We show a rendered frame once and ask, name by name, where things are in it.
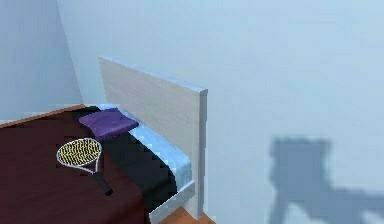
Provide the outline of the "purple pillow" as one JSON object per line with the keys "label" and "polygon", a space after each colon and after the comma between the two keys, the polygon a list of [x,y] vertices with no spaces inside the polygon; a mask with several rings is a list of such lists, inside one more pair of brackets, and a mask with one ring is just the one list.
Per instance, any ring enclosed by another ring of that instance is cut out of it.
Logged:
{"label": "purple pillow", "polygon": [[139,126],[136,120],[122,114],[117,108],[91,113],[79,118],[88,127],[97,141],[104,141],[129,132]]}

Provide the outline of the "white tennis racket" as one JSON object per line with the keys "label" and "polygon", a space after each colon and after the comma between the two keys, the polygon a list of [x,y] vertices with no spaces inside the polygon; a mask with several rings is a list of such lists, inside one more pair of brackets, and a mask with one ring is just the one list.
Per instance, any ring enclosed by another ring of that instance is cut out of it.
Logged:
{"label": "white tennis racket", "polygon": [[113,194],[112,188],[99,172],[102,145],[93,138],[76,139],[62,145],[56,152],[56,160],[63,166],[90,173],[105,196]]}

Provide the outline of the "bed with dark red cover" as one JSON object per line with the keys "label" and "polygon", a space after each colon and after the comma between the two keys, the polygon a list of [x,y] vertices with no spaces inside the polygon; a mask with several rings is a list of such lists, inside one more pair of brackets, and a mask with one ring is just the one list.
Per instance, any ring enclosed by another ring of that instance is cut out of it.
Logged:
{"label": "bed with dark red cover", "polygon": [[[107,102],[76,105],[0,125],[0,224],[162,224],[204,205],[207,91],[99,59]],[[118,108],[138,127],[102,143],[104,194],[88,171],[56,159],[60,146],[91,136],[80,123]]]}

